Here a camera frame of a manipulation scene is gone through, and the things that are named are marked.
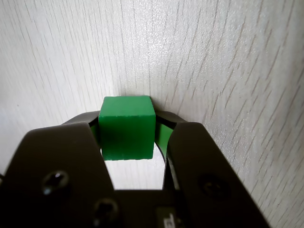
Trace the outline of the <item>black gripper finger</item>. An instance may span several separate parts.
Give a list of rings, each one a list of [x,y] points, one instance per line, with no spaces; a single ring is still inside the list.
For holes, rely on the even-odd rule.
[[[269,226],[201,123],[166,111],[156,112],[156,123],[172,130],[166,155],[187,228]]]
[[[117,203],[97,128],[95,111],[24,136],[0,185],[1,227],[117,226]]]

